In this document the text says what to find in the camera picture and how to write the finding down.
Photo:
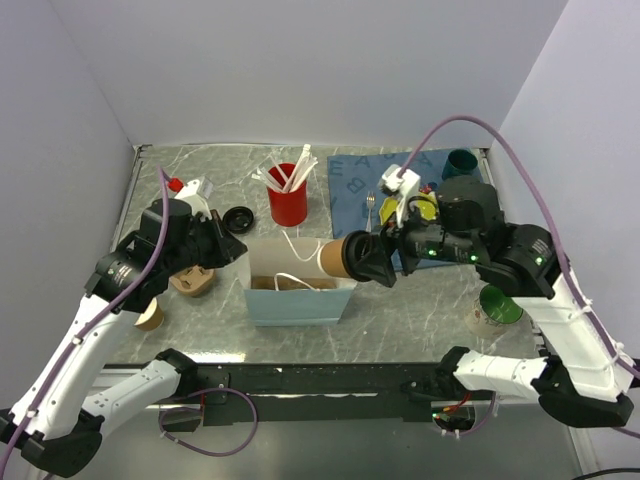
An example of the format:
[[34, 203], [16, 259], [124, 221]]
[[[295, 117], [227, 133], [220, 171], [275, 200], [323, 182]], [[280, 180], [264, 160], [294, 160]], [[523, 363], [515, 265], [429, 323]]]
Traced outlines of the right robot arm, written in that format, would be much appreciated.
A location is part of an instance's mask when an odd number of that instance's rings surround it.
[[453, 347], [414, 391], [434, 399], [460, 398], [470, 391], [493, 391], [537, 401], [555, 420], [575, 428], [623, 427], [634, 405], [627, 392], [638, 386], [633, 361], [610, 353], [577, 300], [575, 278], [562, 271], [546, 229], [508, 223], [495, 188], [473, 177], [444, 181], [436, 192], [438, 218], [417, 211], [374, 233], [356, 231], [342, 248], [346, 271], [361, 282], [391, 287], [399, 256], [402, 273], [422, 260], [469, 264], [485, 283], [524, 309], [551, 346], [536, 359], [483, 355]]

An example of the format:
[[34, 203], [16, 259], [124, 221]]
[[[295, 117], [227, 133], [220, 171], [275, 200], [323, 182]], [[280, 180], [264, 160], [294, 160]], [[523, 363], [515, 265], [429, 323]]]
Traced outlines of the black cup lid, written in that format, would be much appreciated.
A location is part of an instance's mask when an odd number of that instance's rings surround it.
[[222, 221], [229, 232], [242, 235], [254, 227], [255, 216], [250, 208], [246, 206], [235, 206], [224, 213]]
[[370, 233], [364, 230], [351, 232], [343, 238], [341, 247], [341, 260], [347, 277], [361, 283], [370, 281], [370, 278], [357, 268], [358, 262], [370, 250], [370, 237]]

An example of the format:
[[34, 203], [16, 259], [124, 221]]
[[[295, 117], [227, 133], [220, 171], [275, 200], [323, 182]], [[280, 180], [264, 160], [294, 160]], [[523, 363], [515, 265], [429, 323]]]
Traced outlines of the light blue paper bag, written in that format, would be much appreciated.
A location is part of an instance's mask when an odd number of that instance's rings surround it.
[[[320, 248], [327, 239], [277, 238], [246, 241], [248, 252], [236, 263], [238, 278], [251, 322], [263, 327], [327, 326], [339, 322], [357, 282], [326, 275], [318, 265]], [[285, 275], [293, 278], [330, 278], [331, 290], [258, 290], [251, 288], [255, 276]]]

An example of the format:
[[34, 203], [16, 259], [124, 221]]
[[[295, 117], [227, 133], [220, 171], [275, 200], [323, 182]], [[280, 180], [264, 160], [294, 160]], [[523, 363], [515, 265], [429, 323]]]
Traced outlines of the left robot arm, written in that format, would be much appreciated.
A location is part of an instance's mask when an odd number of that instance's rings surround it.
[[175, 349], [102, 393], [89, 391], [172, 276], [191, 267], [226, 267], [247, 250], [216, 211], [155, 200], [138, 228], [97, 262], [69, 330], [36, 382], [2, 410], [2, 442], [37, 469], [70, 478], [91, 462], [104, 438], [147, 406], [170, 397], [190, 400], [198, 389], [198, 365]]

